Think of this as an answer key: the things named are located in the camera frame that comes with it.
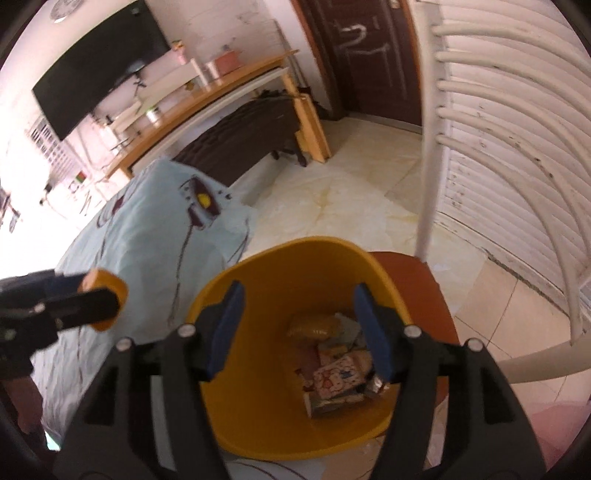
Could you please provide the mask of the person's left hand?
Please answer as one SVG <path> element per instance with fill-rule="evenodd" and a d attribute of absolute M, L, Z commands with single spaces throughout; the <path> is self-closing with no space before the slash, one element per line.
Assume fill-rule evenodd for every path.
<path fill-rule="evenodd" d="M 25 434 L 33 433 L 40 425 L 43 414 L 43 398 L 30 376 L 2 380 L 8 397 L 17 411 L 17 423 Z"/>

